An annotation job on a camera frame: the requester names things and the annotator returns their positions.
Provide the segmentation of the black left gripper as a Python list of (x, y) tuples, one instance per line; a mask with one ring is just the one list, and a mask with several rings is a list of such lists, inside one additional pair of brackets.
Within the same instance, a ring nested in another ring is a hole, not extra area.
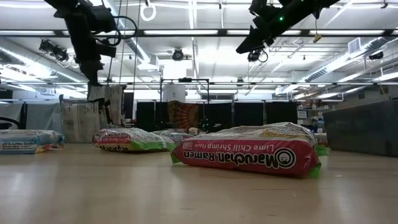
[(116, 47), (107, 40), (98, 40), (95, 35), (116, 30), (111, 10), (105, 6), (76, 6), (63, 18), (77, 62), (81, 63), (81, 72), (88, 79), (89, 85), (101, 86), (98, 81), (98, 72), (103, 69), (101, 56), (114, 57)]

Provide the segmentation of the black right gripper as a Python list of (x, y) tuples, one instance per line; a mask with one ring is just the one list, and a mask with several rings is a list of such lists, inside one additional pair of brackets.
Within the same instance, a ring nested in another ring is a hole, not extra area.
[(281, 14), (291, 0), (278, 0), (281, 7), (268, 4), (267, 0), (252, 0), (249, 12), (255, 16), (250, 26), (249, 35), (237, 47), (236, 52), (243, 54), (257, 49), (263, 49), (264, 44), (273, 44), (277, 36), (276, 29), (271, 28), (273, 21), (282, 22), (284, 16)]

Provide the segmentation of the gray cloth partition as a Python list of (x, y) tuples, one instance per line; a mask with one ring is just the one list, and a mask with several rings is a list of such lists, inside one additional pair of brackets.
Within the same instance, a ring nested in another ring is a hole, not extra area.
[[(23, 103), (0, 102), (0, 129), (19, 129)], [(26, 129), (62, 132), (60, 105), (27, 103)]]

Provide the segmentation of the black partition panels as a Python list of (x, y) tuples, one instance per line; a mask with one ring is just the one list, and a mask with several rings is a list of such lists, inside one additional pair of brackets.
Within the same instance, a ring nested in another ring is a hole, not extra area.
[[(138, 102), (135, 127), (146, 131), (179, 129), (169, 121), (168, 102)], [(279, 122), (297, 123), (293, 102), (193, 103), (200, 105), (198, 129), (217, 132), (236, 126), (262, 126)]]

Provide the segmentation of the white box on stand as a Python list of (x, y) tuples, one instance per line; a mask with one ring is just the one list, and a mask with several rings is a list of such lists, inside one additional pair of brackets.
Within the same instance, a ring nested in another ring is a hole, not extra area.
[(162, 101), (179, 101), (184, 103), (186, 99), (185, 85), (169, 84), (162, 89)]

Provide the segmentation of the cluttered background shelf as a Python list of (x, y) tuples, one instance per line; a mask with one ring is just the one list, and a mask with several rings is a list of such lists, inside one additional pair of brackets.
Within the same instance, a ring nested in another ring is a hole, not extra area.
[(325, 132), (323, 112), (328, 107), (321, 100), (304, 100), (297, 102), (297, 124), (314, 133)]

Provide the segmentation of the orange mandala tapestry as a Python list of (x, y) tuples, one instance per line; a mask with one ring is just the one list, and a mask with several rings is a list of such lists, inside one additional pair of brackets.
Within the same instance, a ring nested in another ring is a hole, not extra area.
[(170, 101), (167, 103), (169, 121), (179, 129), (197, 128), (200, 120), (200, 105)]

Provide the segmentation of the white air vent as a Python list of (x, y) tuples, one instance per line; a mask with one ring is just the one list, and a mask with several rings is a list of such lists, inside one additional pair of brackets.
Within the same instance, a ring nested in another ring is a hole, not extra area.
[(348, 42), (348, 52), (350, 54), (358, 52), (359, 50), (361, 50), (361, 38), (360, 37), (352, 40), (351, 42)]

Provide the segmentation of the gray plastic bin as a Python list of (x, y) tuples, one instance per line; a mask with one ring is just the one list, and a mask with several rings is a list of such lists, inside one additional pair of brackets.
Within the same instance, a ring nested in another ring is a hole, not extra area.
[(332, 150), (398, 157), (398, 99), (329, 111), (323, 117)]

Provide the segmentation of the black overhead frame beam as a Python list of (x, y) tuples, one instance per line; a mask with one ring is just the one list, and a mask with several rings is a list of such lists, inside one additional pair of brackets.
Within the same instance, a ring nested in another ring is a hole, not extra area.
[[(123, 30), (127, 37), (245, 37), (247, 29), (138, 29)], [(291, 29), (282, 33), (281, 37), (398, 37), (398, 29)], [(0, 29), (0, 37), (58, 37), (67, 38), (67, 30), (16, 30)]]

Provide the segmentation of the black metal stand frame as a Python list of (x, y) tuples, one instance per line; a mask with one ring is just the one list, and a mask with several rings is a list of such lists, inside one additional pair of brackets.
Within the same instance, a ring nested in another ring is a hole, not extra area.
[(210, 103), (210, 92), (209, 92), (209, 89), (210, 89), (210, 80), (209, 79), (206, 79), (206, 78), (178, 78), (178, 79), (164, 79), (164, 78), (161, 78), (160, 79), (160, 92), (159, 92), (159, 94), (160, 94), (160, 102), (163, 102), (162, 101), (162, 89), (163, 89), (163, 87), (165, 86), (165, 85), (169, 85), (169, 84), (178, 84), (178, 85), (190, 85), (190, 84), (192, 84), (192, 85), (195, 85), (196, 87), (198, 87), (199, 85), (202, 85), (203, 83), (206, 83), (207, 84), (207, 88), (206, 88), (206, 91), (207, 91), (207, 104), (209, 104)]

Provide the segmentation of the silver air duct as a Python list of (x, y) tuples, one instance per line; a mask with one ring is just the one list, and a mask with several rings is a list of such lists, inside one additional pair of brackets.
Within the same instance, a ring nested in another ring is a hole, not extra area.
[(398, 37), (375, 37), (375, 38), (361, 38), (361, 50), (350, 54), (347, 51), (338, 54), (336, 57), (329, 59), (322, 66), (309, 71), (299, 82), (311, 82), (321, 76), (334, 72), (335, 70), (348, 65), (357, 58), (361, 58), (380, 50), (383, 46), (390, 42), (396, 41)]

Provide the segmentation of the black partition post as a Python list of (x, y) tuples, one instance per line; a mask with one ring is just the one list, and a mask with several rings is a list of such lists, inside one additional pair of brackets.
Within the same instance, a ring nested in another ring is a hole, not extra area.
[(21, 116), (19, 121), (19, 129), (26, 129), (27, 126), (27, 103), (23, 103), (21, 107)]

